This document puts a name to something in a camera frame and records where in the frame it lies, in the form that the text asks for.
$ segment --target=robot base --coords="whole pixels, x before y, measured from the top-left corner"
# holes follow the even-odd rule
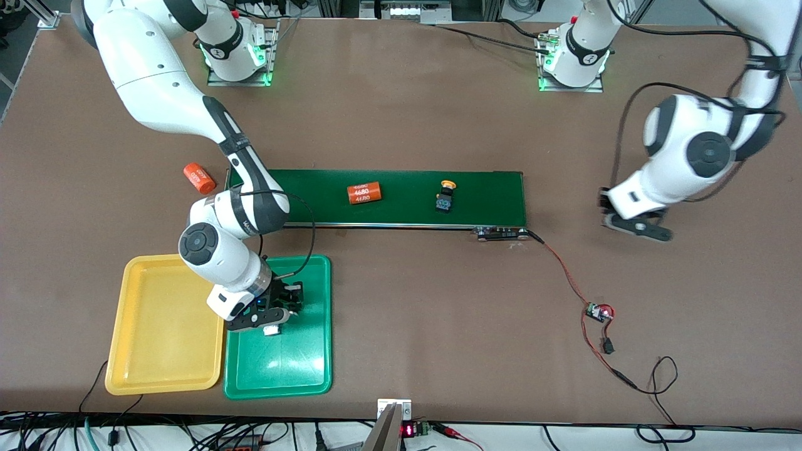
[[[250,77],[240,81],[223,80],[214,72],[214,70],[207,63],[209,68],[209,76],[206,78],[206,84],[209,86],[250,86],[250,87],[263,87],[270,86],[273,82],[273,66],[276,63],[276,45],[278,41],[278,28],[265,27],[257,24],[264,31],[257,35],[256,44],[259,47],[253,47],[252,56],[259,63],[265,62],[265,65],[260,67],[259,70],[253,73]]]
[[[549,51],[548,55],[537,54],[537,86],[539,91],[546,92],[604,92],[602,86],[602,72],[604,72],[605,63],[601,64],[599,73],[596,79],[591,84],[583,87],[570,87],[557,81],[554,75],[551,75],[545,70],[545,67],[552,67],[556,64],[557,49],[560,47],[560,35],[558,29],[549,30],[549,33],[541,33],[534,39],[535,48],[546,49]],[[610,53],[605,56],[605,62],[609,58]]]

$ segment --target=table surface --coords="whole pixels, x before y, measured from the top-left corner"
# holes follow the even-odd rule
[[[463,26],[526,43],[499,24]],[[176,46],[201,85],[191,41]],[[661,401],[681,423],[799,427],[802,117],[790,90],[771,145],[715,199],[673,207],[674,241],[660,245],[600,226],[622,107],[655,80],[723,93],[743,44],[622,30],[615,48],[605,93],[543,93],[523,51],[402,21],[302,20],[272,87],[202,90],[270,168],[523,171],[530,226],[618,313],[613,366],[643,386],[673,356],[680,377]],[[642,122],[667,93],[636,103],[622,175],[646,160]],[[40,33],[0,142],[0,404],[74,411],[107,358],[126,262],[175,252],[199,198],[181,169],[196,161],[222,180],[226,159],[203,138],[137,124],[69,19]],[[265,243],[297,255],[308,239],[283,230]],[[368,418],[376,399],[405,397],[416,416],[448,421],[663,422],[593,357],[581,303],[534,241],[321,230],[315,250],[333,265],[330,392],[235,402],[218,384],[136,410]],[[131,402],[100,388],[85,409]]]

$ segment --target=white robotic arm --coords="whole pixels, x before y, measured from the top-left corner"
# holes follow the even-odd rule
[[[84,35],[94,41],[128,112],[154,130],[214,141],[244,182],[196,202],[178,245],[186,264],[215,284],[207,304],[233,321],[271,284],[281,284],[273,283],[272,270],[241,240],[282,228],[290,203],[229,112],[192,83],[170,39],[195,31],[215,72],[239,80],[260,67],[249,49],[247,34],[254,26],[248,19],[235,20],[219,0],[115,0],[85,6],[73,13],[91,24]],[[256,325],[289,318],[286,309],[269,310],[270,321],[254,320]]]
[[[649,161],[621,184],[603,193],[609,200],[606,224],[616,230],[670,239],[645,221],[721,180],[771,140],[778,116],[773,110],[784,82],[788,54],[799,33],[800,0],[709,0],[708,4],[743,33],[762,39],[774,52],[750,43],[750,57],[734,99],[713,102],[673,95],[646,118],[643,143]]]

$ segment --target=small electronic component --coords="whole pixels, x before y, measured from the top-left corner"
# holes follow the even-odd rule
[[[473,233],[481,242],[529,239],[529,233],[522,227],[475,227]]]
[[[604,323],[607,319],[613,319],[613,308],[607,304],[589,303],[585,309],[585,315],[597,320],[599,323]]]
[[[451,211],[452,197],[454,196],[455,189],[456,183],[453,181],[444,180],[440,182],[440,193],[437,195],[437,201],[435,201],[435,209],[437,211],[443,213]]]
[[[412,438],[428,435],[431,425],[428,421],[404,421],[401,426],[401,437]]]
[[[377,181],[348,187],[348,201],[352,205],[380,201],[381,199],[382,189]]]
[[[192,182],[192,186],[198,193],[209,194],[217,187],[208,173],[197,163],[190,163],[184,166],[184,176]]]

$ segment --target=orange battery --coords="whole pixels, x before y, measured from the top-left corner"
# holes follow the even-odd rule
[[[348,187],[348,201],[352,205],[378,201],[382,198],[382,190],[377,181]]]
[[[184,167],[184,175],[195,185],[201,194],[209,194],[217,186],[201,165],[190,163]]]

